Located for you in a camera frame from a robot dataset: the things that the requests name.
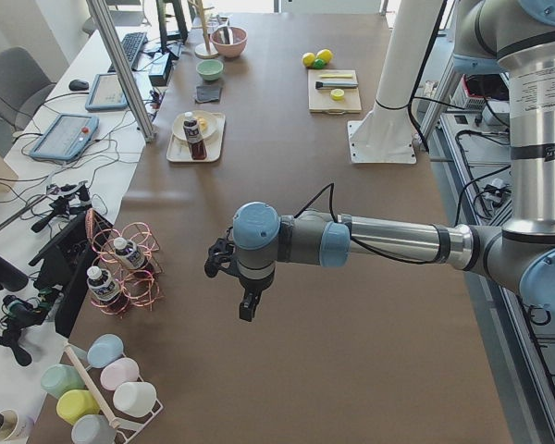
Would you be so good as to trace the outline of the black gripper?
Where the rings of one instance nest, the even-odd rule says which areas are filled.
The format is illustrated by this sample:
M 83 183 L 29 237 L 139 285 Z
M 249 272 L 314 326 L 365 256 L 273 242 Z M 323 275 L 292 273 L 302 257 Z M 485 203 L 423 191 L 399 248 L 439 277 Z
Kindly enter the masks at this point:
M 235 242 L 230 238 L 231 228 L 208 249 L 204 273 L 214 278 L 219 271 L 239 279 L 245 292 L 239 305 L 240 320 L 252 322 L 261 293 L 273 283 L 275 265 L 267 265 L 258 270 L 241 265 L 238 261 Z

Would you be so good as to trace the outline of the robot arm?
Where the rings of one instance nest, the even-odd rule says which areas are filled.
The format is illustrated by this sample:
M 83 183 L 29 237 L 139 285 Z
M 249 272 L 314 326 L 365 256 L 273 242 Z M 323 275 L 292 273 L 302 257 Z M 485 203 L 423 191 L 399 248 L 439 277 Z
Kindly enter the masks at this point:
M 247 203 L 204 266 L 209 277 L 224 272 L 240 281 L 241 319 L 254 318 L 276 263 L 341 266 L 359 250 L 470 271 L 555 313 L 555 1 L 461 2 L 453 66 L 464 75 L 509 76 L 510 219 L 492 224 L 502 192 L 491 186 L 473 199 L 480 225 L 413 224 L 309 207 L 281 216 L 266 203 Z

